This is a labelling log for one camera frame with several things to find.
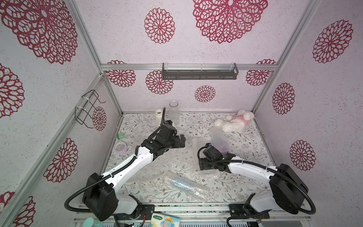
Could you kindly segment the white pink plush toy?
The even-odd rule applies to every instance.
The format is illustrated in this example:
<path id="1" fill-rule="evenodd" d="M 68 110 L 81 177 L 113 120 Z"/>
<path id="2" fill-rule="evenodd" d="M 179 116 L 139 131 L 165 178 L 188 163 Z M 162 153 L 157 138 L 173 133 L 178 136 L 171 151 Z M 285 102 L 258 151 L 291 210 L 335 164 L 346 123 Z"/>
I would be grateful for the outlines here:
<path id="1" fill-rule="evenodd" d="M 243 132 L 254 117 L 253 112 L 240 110 L 236 115 L 228 115 L 225 120 L 216 119 L 214 126 L 223 132 Z"/>

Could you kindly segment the teal bottle cap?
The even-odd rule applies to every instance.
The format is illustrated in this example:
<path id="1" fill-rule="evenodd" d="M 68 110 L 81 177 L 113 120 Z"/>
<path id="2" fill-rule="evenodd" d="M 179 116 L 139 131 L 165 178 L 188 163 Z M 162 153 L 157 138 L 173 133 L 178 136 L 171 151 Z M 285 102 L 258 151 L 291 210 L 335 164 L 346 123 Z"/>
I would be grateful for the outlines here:
<path id="1" fill-rule="evenodd" d="M 97 218 L 87 218 L 83 223 L 83 227 L 103 227 L 103 222 Z"/>

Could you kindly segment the tissue pack with cartoon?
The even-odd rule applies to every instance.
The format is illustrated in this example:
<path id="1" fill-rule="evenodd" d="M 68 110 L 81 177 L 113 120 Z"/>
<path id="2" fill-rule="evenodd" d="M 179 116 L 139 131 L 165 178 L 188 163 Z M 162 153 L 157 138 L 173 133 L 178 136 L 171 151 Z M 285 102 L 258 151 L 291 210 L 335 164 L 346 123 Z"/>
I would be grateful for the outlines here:
<path id="1" fill-rule="evenodd" d="M 180 222 L 177 217 L 154 213 L 151 216 L 150 227 L 179 227 Z"/>

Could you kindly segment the black wall shelf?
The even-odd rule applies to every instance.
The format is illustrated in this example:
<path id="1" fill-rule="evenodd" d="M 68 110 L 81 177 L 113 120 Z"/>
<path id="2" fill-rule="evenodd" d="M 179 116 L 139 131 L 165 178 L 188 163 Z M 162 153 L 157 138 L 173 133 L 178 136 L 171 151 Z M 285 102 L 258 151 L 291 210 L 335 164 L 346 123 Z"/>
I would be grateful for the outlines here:
<path id="1" fill-rule="evenodd" d="M 163 80 L 236 80 L 239 74 L 237 65 L 234 63 L 228 70 L 169 70 L 165 64 L 162 67 Z"/>

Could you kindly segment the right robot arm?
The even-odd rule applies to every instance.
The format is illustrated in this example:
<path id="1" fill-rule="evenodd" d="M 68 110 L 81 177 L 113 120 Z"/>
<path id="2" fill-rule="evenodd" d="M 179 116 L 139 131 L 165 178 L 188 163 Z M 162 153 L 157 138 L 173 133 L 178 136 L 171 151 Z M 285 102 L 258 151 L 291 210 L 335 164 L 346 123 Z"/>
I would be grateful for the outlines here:
<path id="1" fill-rule="evenodd" d="M 244 203 L 243 211 L 248 218 L 278 208 L 290 214 L 316 212 L 308 196 L 307 186 L 288 165 L 264 166 L 244 160 L 235 154 L 223 155 L 211 144 L 200 148 L 197 157 L 201 170 L 216 169 L 220 172 L 246 176 L 269 185 L 269 190 L 260 194 L 251 194 Z"/>

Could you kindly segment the cream ribbed ceramic vase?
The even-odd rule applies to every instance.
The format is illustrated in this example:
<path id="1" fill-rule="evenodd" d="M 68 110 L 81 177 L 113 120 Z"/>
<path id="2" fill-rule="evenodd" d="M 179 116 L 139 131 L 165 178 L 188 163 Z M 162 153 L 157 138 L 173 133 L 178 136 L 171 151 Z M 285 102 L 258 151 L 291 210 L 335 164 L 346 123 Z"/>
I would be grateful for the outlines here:
<path id="1" fill-rule="evenodd" d="M 156 114 L 156 125 L 160 125 L 162 122 L 163 110 L 158 109 L 155 111 L 155 114 Z"/>

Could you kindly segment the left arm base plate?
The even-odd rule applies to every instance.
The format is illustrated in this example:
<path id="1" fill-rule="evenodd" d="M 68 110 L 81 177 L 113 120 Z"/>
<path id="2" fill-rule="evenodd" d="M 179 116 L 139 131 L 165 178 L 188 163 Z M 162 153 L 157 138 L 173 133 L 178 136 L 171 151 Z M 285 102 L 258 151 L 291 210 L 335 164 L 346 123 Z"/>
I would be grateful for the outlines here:
<path id="1" fill-rule="evenodd" d="M 118 220 L 151 220 L 155 212 L 154 204 L 138 205 L 132 214 L 119 213 L 116 214 Z"/>

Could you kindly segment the green cube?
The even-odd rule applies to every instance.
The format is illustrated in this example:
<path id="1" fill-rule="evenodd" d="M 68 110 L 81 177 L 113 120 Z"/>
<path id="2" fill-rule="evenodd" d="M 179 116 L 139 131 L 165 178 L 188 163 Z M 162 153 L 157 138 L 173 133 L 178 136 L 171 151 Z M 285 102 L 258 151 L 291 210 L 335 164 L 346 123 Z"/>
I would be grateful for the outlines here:
<path id="1" fill-rule="evenodd" d="M 125 133 L 123 133 L 123 132 L 117 133 L 116 138 L 118 140 L 123 140 L 125 138 Z"/>

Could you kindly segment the lilac tape roll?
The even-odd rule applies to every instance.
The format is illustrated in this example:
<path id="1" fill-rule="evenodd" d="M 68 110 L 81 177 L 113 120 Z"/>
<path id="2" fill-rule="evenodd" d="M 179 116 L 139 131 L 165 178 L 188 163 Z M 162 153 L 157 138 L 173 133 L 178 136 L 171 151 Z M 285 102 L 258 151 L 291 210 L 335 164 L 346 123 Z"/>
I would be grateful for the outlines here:
<path id="1" fill-rule="evenodd" d="M 115 143 L 113 150 L 117 154 L 126 154 L 128 152 L 128 145 L 123 141 L 119 141 Z"/>

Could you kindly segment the bubble wrapped item front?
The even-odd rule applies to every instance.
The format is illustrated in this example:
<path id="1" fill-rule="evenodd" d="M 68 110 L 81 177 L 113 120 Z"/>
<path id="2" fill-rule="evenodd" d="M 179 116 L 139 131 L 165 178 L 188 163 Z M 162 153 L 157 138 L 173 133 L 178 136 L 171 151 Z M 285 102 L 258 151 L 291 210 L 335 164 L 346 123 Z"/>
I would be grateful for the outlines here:
<path id="1" fill-rule="evenodd" d="M 171 187 L 180 190 L 181 192 L 185 193 L 187 196 L 193 197 L 198 201 L 207 201 L 209 196 L 209 188 L 191 181 L 189 179 L 180 177 L 178 175 L 168 173 L 165 176 L 166 183 L 171 185 Z"/>

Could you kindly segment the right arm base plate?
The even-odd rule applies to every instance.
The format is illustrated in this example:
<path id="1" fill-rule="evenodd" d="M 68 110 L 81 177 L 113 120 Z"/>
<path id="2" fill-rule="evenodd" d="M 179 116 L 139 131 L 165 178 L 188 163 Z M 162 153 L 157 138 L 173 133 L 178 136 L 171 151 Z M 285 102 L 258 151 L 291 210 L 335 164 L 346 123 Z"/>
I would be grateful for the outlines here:
<path id="1" fill-rule="evenodd" d="M 233 203 L 229 204 L 230 215 L 232 217 L 248 217 L 254 219 L 270 218 L 269 211 L 263 213 L 256 211 L 250 204 Z"/>

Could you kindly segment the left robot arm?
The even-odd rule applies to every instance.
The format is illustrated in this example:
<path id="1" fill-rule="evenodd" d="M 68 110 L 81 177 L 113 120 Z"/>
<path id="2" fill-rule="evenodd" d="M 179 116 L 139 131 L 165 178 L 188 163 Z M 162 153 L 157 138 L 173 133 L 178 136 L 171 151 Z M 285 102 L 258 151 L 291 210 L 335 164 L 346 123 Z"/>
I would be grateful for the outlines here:
<path id="1" fill-rule="evenodd" d="M 134 155 L 102 175 L 92 174 L 83 194 L 83 203 L 99 221 L 119 214 L 139 217 L 142 203 L 132 195 L 118 197 L 117 192 L 144 166 L 170 149 L 184 148 L 185 142 L 185 136 L 178 135 L 172 125 L 160 126 L 155 136 L 149 136 L 136 147 Z"/>

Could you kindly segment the bubble wrapped purple vase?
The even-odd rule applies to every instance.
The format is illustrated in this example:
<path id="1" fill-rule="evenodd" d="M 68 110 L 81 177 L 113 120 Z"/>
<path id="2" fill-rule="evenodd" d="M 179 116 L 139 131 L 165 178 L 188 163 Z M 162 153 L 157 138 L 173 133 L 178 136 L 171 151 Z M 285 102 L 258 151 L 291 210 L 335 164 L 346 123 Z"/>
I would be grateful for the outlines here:
<path id="1" fill-rule="evenodd" d="M 223 155 L 231 151 L 227 137 L 221 128 L 213 126 L 210 129 L 212 145 Z"/>

